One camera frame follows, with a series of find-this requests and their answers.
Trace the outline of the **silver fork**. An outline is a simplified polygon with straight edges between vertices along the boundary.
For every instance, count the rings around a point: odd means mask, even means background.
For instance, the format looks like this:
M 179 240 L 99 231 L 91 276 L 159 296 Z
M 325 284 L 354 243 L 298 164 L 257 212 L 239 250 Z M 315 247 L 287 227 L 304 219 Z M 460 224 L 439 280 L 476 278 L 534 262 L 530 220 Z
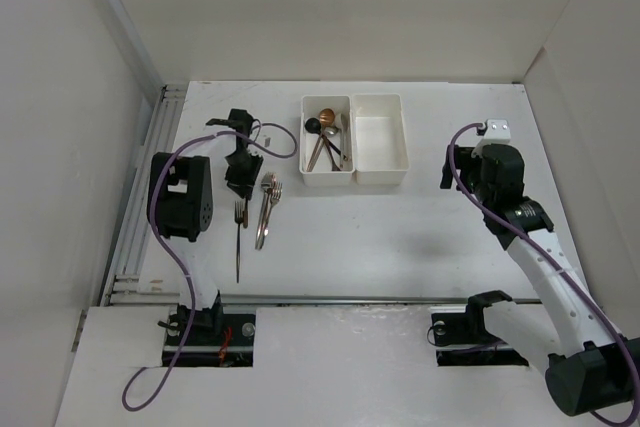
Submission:
M 258 225 L 257 225 L 257 231 L 256 231 L 256 239 L 255 239 L 256 250 L 260 250 L 262 247 L 262 242 L 264 239 L 264 229 L 265 229 L 265 219 L 266 219 L 267 208 L 270 203 L 270 196 L 271 196 L 273 187 L 276 183 L 276 180 L 277 180 L 277 176 L 275 172 L 267 172 L 261 180 L 260 187 L 263 192 L 263 199 L 260 207 Z

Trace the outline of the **copper fork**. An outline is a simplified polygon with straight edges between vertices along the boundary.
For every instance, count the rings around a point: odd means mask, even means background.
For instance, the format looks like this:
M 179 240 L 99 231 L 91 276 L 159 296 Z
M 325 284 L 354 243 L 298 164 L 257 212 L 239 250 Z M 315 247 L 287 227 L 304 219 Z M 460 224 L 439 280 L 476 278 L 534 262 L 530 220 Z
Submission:
M 268 204 L 266 214 L 264 217 L 264 222 L 263 222 L 262 237 L 259 243 L 260 248 L 264 246 L 266 237 L 268 236 L 268 227 L 269 227 L 269 221 L 272 214 L 272 210 L 280 202 L 282 197 L 282 190 L 283 190 L 283 184 L 277 181 L 274 184 L 274 187 L 272 188 L 272 192 L 269 197 L 269 204 Z

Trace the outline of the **black metal fork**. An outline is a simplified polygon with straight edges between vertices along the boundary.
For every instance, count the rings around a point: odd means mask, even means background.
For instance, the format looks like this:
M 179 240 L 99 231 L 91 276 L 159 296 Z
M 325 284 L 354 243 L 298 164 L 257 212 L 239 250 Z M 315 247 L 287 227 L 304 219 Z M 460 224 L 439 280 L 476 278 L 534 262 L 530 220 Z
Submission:
M 248 225 L 248 201 L 238 200 L 234 204 L 234 223 L 236 225 L 236 282 L 240 283 L 241 273 L 241 253 L 242 253 L 242 230 Z

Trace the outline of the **black spoon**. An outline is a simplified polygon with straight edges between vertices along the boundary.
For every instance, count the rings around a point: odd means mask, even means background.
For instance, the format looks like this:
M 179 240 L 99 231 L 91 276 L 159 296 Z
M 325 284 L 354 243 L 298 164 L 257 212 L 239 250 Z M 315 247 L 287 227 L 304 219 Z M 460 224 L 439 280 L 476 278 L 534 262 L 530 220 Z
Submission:
M 309 118 L 306 120 L 304 124 L 304 128 L 308 133 L 322 135 L 322 138 L 325 141 L 325 144 L 332 149 L 336 154 L 340 156 L 340 160 L 347 162 L 350 161 L 351 158 L 343 153 L 330 139 L 330 133 L 339 133 L 340 130 L 337 127 L 324 125 L 318 118 Z

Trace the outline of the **copper spoon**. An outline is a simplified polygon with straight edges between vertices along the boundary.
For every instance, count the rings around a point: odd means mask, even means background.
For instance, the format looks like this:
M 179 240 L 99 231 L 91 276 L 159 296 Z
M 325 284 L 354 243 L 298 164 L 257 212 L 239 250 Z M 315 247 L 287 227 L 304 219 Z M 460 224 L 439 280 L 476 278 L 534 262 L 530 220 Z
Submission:
M 330 127 L 334 124 L 335 121 L 335 113 L 332 109 L 329 108 L 325 108 L 323 109 L 318 117 L 317 120 L 319 122 L 320 127 L 318 129 L 316 129 L 316 132 L 318 133 L 318 139 L 315 143 L 314 149 L 312 151 L 311 154 L 311 158 L 307 164 L 307 171 L 311 172 L 315 166 L 315 163 L 317 162 L 317 157 L 320 153 L 321 150 L 321 146 L 323 144 L 323 134 L 324 134 L 324 130 L 327 127 Z

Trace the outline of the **light wooden spoon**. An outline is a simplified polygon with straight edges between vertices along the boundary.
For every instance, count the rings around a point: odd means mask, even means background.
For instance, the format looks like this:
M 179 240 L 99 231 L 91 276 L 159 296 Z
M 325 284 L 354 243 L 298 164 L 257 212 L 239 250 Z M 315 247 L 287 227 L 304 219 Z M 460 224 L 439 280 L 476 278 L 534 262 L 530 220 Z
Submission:
M 339 125 L 340 134 L 341 134 L 341 160 L 340 160 L 340 168 L 345 170 L 348 167 L 348 162 L 350 160 L 349 157 L 349 146 L 348 146 L 348 134 L 347 134 L 347 116 L 344 113 L 340 113 L 338 120 L 336 123 Z

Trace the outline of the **silver spoon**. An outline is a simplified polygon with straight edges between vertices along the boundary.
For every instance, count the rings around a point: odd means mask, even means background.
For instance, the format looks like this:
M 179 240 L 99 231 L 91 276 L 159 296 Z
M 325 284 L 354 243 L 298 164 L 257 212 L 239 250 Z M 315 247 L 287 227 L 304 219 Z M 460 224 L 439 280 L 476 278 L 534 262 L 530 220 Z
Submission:
M 327 153 L 329 155 L 330 158 L 330 162 L 331 162 L 331 170 L 332 171 L 339 171 L 340 168 L 338 166 L 338 164 L 336 163 L 335 157 L 334 157 L 334 149 L 332 148 L 333 144 L 330 141 L 330 138 L 332 136 L 334 136 L 335 134 L 338 133 L 338 129 L 335 126 L 327 126 L 324 128 L 324 132 L 323 132 L 323 140 L 324 140 L 324 144 L 325 147 L 327 149 Z

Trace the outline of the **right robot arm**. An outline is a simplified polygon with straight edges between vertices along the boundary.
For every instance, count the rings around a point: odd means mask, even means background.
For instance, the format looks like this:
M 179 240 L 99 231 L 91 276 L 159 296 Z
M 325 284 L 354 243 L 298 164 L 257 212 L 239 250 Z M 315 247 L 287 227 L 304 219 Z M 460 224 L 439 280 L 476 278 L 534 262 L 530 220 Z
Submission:
M 525 195 L 520 152 L 504 143 L 452 144 L 440 186 L 456 187 L 481 210 L 544 311 L 532 313 L 501 290 L 475 294 L 461 312 L 433 314 L 436 346 L 473 356 L 505 344 L 542 374 L 565 415 L 590 414 L 613 426 L 602 410 L 628 403 L 631 412 L 621 423 L 633 425 L 639 418 L 639 341 L 626 337 L 595 303 L 545 209 Z

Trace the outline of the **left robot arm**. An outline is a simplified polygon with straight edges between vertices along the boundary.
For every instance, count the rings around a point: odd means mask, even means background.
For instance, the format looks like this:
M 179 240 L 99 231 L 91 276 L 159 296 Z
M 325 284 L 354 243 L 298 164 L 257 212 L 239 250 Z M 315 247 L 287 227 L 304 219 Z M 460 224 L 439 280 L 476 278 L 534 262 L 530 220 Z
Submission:
M 225 157 L 227 186 L 244 208 L 251 199 L 263 157 L 249 152 L 249 139 L 256 119 L 245 110 L 233 109 L 226 119 L 212 119 L 209 126 L 224 126 L 222 135 L 235 138 L 235 150 Z M 190 140 L 173 153 L 158 152 L 151 162 L 147 218 L 156 236 L 183 238 L 194 243 L 213 218 L 210 159 L 187 156 L 188 149 L 215 139 L 214 134 Z M 223 334 L 223 309 L 218 287 L 211 277 L 186 265 L 186 257 L 170 256 L 183 272 L 186 292 L 178 306 L 178 328 L 186 329 L 201 343 L 217 341 Z

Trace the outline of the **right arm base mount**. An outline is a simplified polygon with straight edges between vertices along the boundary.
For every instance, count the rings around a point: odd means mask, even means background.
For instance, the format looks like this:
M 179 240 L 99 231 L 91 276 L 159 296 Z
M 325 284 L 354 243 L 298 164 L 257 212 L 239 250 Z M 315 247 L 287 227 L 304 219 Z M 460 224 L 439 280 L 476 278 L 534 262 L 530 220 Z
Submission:
M 494 304 L 512 302 L 500 290 L 469 297 L 464 305 L 434 307 L 427 341 L 436 349 L 438 367 L 528 367 L 529 362 L 504 340 L 486 330 L 484 311 Z

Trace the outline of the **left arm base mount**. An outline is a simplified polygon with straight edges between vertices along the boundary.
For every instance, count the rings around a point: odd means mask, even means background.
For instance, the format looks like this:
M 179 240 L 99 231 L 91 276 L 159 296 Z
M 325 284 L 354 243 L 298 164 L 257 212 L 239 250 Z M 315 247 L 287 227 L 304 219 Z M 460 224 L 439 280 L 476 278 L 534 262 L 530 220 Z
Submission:
M 255 313 L 225 314 L 219 332 L 194 326 L 175 367 L 252 367 L 255 334 Z

